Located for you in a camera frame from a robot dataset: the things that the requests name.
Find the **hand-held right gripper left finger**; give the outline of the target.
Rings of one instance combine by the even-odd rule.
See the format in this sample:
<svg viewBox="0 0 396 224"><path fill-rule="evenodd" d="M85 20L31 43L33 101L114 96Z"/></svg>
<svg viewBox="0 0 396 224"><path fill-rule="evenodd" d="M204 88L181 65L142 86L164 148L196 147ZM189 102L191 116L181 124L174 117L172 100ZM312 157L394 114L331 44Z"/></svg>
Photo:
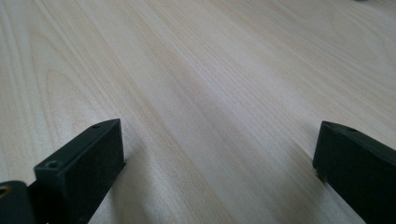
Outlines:
<svg viewBox="0 0 396 224"><path fill-rule="evenodd" d="M47 224L88 224L125 166L121 125L92 125L35 166Z"/></svg>

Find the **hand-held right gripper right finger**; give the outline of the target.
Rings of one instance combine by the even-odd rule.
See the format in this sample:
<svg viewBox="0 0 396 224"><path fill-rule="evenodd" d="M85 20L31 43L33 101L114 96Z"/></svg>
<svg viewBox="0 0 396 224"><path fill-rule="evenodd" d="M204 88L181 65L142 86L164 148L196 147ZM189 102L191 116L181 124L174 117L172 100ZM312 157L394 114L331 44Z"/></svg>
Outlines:
<svg viewBox="0 0 396 224"><path fill-rule="evenodd" d="M396 150L324 121L313 167L367 224L396 224Z"/></svg>

